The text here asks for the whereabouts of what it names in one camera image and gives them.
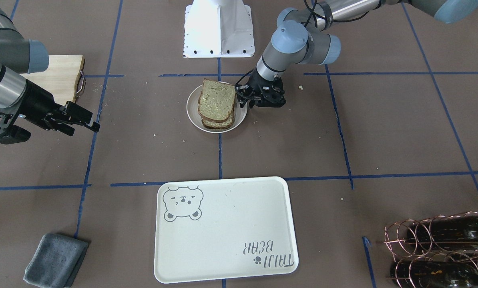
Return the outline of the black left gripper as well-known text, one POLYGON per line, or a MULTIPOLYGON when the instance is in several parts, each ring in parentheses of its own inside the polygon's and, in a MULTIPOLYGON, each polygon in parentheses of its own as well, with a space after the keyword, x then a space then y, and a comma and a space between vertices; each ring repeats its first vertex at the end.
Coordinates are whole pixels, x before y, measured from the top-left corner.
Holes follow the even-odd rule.
POLYGON ((237 95, 237 101, 241 108, 247 105, 252 109, 255 105, 255 99, 259 99, 262 90, 274 90, 281 93, 285 91, 283 89, 282 78, 278 74, 274 75, 274 80, 265 80, 256 69, 252 69, 248 72, 250 77, 246 84, 240 84, 240 81, 247 76, 244 74, 236 83, 235 91, 237 95))

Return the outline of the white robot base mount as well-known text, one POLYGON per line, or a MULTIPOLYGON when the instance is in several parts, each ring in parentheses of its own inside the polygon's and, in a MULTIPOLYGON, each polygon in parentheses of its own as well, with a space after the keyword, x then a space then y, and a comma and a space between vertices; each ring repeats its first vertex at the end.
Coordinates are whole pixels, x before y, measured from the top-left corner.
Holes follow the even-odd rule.
POLYGON ((185 8, 183 56, 252 57, 251 7, 242 0, 194 0, 185 8))

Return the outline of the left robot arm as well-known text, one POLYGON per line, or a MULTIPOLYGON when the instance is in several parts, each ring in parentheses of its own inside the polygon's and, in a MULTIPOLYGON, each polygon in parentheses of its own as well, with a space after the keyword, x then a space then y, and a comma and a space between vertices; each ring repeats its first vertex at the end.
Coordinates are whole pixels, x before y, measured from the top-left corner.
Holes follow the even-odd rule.
POLYGON ((240 107, 285 105, 282 76, 291 64, 331 64, 340 56, 338 37, 325 34, 335 24, 362 19, 369 12, 399 4, 398 0, 316 0, 305 9, 285 8, 246 84, 235 85, 240 107))

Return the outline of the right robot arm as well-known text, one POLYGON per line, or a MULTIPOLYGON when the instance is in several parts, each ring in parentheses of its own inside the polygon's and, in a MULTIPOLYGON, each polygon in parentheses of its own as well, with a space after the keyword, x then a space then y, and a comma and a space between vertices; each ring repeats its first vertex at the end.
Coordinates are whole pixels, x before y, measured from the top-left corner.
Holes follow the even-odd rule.
POLYGON ((47 70, 49 54, 37 40, 23 38, 10 17, 0 8, 0 143, 15 144, 29 140, 31 133, 15 125, 23 117, 45 130, 74 135, 74 125, 93 132, 100 124, 92 120, 91 111, 67 101, 55 102, 54 96, 23 73, 47 70))

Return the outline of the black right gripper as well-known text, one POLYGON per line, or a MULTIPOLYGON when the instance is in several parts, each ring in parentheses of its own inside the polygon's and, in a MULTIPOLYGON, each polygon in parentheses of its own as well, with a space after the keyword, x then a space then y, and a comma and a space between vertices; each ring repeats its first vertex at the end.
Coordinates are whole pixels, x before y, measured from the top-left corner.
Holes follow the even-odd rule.
POLYGON ((16 117, 16 120, 23 115, 25 120, 42 129, 59 131, 68 136, 74 135, 71 125, 83 126, 94 133, 100 130, 100 124, 92 120, 91 111, 71 101, 64 106, 57 104, 51 93, 30 80, 26 80, 19 100, 7 108, 0 108, 0 115, 16 117))

